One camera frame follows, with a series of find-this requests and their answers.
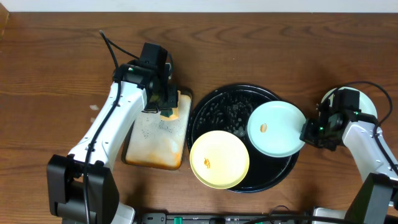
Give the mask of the green and yellow sponge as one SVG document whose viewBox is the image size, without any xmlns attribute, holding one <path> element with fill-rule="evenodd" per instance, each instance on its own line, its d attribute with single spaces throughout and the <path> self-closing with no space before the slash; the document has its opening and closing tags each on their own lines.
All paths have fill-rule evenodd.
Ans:
<svg viewBox="0 0 398 224">
<path fill-rule="evenodd" d="M 160 118 L 164 121 L 173 121 L 179 118 L 178 108 L 169 108 L 160 112 Z"/>
</svg>

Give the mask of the mint green plate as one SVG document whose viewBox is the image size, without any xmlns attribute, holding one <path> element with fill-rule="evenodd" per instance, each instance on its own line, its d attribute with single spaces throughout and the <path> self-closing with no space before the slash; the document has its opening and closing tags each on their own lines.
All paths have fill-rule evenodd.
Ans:
<svg viewBox="0 0 398 224">
<path fill-rule="evenodd" d="M 326 97 L 332 93 L 336 88 L 333 88 L 331 90 L 329 90 L 322 98 L 321 103 L 323 103 L 326 100 Z M 361 110 L 362 113 L 365 114 L 371 114 L 373 116 L 377 117 L 377 110 L 376 107 L 374 105 L 374 103 L 371 101 L 371 99 L 364 94 L 363 92 L 361 92 L 358 89 L 352 88 L 352 87 L 348 87 L 348 86 L 344 86 L 342 88 L 340 88 L 340 90 L 342 89 L 349 89 L 349 90 L 355 90 L 359 92 L 359 109 Z M 330 106 L 332 106 L 332 101 L 333 101 L 333 95 L 329 96 L 328 98 L 330 100 Z"/>
<path fill-rule="evenodd" d="M 304 146 L 300 133 L 306 119 L 293 104 L 270 101 L 250 115 L 247 134 L 251 144 L 270 157 L 288 157 Z"/>
</svg>

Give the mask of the pale yellow plate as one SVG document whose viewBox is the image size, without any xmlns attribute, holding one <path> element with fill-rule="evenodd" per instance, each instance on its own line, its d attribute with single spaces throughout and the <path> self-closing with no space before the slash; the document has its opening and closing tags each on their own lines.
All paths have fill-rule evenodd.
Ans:
<svg viewBox="0 0 398 224">
<path fill-rule="evenodd" d="M 249 153 L 235 135 L 210 131 L 193 143 L 190 166 L 203 184 L 214 189 L 230 189 L 245 178 L 249 170 Z"/>
</svg>

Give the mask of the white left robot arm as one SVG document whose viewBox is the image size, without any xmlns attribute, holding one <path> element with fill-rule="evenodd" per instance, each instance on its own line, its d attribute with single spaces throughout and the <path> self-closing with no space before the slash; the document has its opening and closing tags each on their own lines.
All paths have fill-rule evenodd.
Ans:
<svg viewBox="0 0 398 224">
<path fill-rule="evenodd" d="M 132 223 L 113 177 L 116 156 L 141 113 L 177 107 L 170 63 L 125 63 L 115 71 L 109 96 L 90 129 L 67 156 L 47 164 L 49 208 L 63 223 Z"/>
</svg>

